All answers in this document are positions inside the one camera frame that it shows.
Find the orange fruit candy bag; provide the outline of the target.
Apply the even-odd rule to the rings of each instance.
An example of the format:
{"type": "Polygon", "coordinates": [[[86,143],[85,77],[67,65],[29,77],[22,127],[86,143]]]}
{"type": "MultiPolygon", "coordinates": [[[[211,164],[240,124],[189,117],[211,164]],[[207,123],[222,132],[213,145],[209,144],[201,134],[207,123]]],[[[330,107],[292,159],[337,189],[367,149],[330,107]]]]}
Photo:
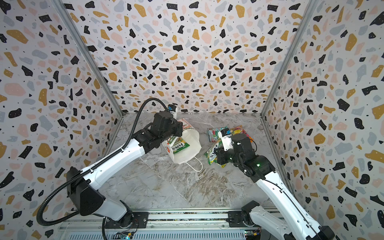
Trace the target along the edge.
{"type": "Polygon", "coordinates": [[[251,140],[253,140],[252,137],[250,137],[248,135],[248,133],[244,130],[243,126],[238,126],[238,127],[234,127],[232,129],[230,129],[231,131],[231,134],[232,135],[236,135],[236,134],[245,134],[248,138],[250,138],[251,140]]]}

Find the white floral paper bag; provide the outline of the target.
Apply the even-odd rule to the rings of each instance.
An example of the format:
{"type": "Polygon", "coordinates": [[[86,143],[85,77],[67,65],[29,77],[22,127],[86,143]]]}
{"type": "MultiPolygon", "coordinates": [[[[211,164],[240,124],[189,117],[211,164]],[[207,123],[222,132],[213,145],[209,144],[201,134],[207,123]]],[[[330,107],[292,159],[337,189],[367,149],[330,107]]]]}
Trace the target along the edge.
{"type": "Polygon", "coordinates": [[[198,153],[202,149],[200,144],[200,134],[187,120],[180,119],[178,122],[183,124],[182,136],[172,136],[165,140],[162,143],[162,146],[175,164],[186,164],[195,172],[201,172],[203,170],[203,164],[197,158],[198,153]],[[200,163],[200,170],[196,170],[189,164],[189,161],[193,159],[200,163]]]}

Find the green mango tea candy bag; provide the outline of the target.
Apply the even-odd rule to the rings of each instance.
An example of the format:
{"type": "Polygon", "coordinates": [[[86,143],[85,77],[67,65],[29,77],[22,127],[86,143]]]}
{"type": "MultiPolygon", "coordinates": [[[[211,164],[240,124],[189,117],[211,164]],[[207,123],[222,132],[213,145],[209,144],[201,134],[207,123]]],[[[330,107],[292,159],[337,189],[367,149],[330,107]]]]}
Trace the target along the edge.
{"type": "Polygon", "coordinates": [[[211,165],[212,163],[217,163],[217,154],[215,153],[215,150],[217,150],[218,148],[220,148],[222,146],[223,146],[222,141],[217,140],[204,153],[204,156],[206,157],[209,165],[211,165]]]}

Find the teal berry mint candy bag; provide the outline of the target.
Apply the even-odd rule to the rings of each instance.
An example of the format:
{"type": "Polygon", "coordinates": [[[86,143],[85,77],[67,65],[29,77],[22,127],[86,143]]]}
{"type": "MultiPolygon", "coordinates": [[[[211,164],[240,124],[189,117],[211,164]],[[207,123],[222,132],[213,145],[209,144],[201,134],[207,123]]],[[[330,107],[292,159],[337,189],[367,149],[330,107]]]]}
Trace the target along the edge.
{"type": "Polygon", "coordinates": [[[208,138],[209,142],[214,143],[219,139],[219,132],[227,127],[220,127],[220,128],[208,128],[208,138]]]}

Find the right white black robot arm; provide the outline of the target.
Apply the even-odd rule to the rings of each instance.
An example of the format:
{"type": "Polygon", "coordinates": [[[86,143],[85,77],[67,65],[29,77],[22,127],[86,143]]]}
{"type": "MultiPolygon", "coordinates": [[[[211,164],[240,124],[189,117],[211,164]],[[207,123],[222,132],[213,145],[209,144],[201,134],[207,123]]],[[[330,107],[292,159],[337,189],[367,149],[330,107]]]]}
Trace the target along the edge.
{"type": "Polygon", "coordinates": [[[259,203],[251,201],[242,207],[242,221],[247,226],[259,226],[278,240],[332,240],[335,233],[320,225],[299,204],[283,183],[273,164],[253,149],[254,141],[246,134],[220,131],[222,146],[215,149],[217,163],[232,163],[249,177],[273,202],[282,215],[279,219],[259,203]]]}

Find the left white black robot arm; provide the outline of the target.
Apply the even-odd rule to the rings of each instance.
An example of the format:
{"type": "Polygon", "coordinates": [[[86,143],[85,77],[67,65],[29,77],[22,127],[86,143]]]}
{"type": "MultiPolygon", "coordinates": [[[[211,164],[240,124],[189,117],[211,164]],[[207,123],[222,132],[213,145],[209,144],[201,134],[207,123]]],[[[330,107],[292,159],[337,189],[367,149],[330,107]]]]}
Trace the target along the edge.
{"type": "Polygon", "coordinates": [[[102,160],[82,170],[69,170],[67,179],[79,177],[67,186],[67,193],[81,216],[97,215],[109,218],[121,228],[129,227],[134,215],[123,202],[108,199],[99,188],[120,169],[149,153],[170,137],[181,137],[183,123],[167,111],[156,113],[152,123],[135,132],[127,147],[121,147],[102,160]]]}

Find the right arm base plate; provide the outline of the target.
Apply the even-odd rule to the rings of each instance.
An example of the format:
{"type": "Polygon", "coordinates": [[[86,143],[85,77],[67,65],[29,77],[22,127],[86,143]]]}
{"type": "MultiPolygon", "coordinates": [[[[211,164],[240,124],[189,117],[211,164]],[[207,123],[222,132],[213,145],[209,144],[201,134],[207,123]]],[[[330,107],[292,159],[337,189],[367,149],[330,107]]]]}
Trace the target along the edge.
{"type": "Polygon", "coordinates": [[[249,214],[245,211],[229,211],[226,221],[229,223],[230,228],[250,228],[254,226],[249,214]]]}

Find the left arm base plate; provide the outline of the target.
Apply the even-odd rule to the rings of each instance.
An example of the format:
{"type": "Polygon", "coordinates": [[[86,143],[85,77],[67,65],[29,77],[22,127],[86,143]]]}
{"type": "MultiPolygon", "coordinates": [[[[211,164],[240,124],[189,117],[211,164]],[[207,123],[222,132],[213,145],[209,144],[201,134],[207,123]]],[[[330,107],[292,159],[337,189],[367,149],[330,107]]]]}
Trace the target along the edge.
{"type": "Polygon", "coordinates": [[[127,213],[118,221],[109,220],[105,223],[105,229],[134,230],[145,229],[149,219],[149,212],[127,213]]]}

